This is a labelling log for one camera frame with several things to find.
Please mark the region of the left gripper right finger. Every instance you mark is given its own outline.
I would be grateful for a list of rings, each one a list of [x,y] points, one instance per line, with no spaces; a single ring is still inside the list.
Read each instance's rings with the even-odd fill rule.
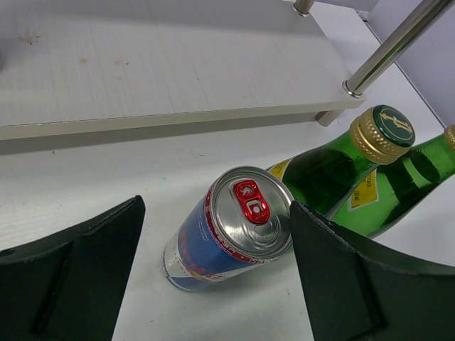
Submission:
[[[291,236],[315,340],[453,340],[454,268],[378,244],[300,202]]]

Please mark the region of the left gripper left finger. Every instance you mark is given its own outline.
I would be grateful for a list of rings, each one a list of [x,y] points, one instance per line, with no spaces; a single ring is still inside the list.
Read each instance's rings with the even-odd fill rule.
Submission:
[[[146,208],[137,195],[1,251],[2,340],[111,340]]]

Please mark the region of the green glass bottle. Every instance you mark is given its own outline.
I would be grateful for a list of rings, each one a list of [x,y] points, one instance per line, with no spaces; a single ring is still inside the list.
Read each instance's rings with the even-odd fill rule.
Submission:
[[[332,220],[374,238],[454,175],[454,126],[367,175]]]
[[[411,121],[394,107],[381,104],[356,117],[339,137],[267,170],[295,200],[331,218],[365,176],[378,166],[394,163],[414,141]]]

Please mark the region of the silver energy can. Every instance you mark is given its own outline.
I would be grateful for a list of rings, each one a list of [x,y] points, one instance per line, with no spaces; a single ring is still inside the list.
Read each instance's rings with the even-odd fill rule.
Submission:
[[[264,169],[223,173],[165,246],[167,279],[181,290],[200,291],[276,261],[292,245],[293,199]]]

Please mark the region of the white two-tier shelf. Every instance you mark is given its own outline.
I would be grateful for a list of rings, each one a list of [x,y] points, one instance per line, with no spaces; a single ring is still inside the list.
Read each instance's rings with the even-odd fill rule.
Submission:
[[[203,131],[346,123],[388,103],[440,121],[391,67],[342,87],[377,48],[359,15],[290,1],[2,1],[1,153]]]

